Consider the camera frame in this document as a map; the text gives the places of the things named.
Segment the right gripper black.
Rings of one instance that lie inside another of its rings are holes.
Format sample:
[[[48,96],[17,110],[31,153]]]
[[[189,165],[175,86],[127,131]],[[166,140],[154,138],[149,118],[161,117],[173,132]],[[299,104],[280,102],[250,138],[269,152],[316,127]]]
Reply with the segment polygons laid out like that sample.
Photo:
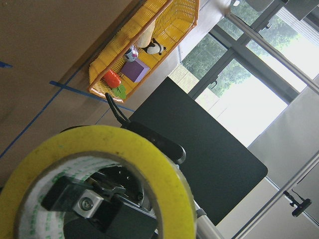
[[[142,182],[127,168],[106,167],[87,180],[60,177],[41,201],[65,215],[66,239],[157,239],[158,222]]]

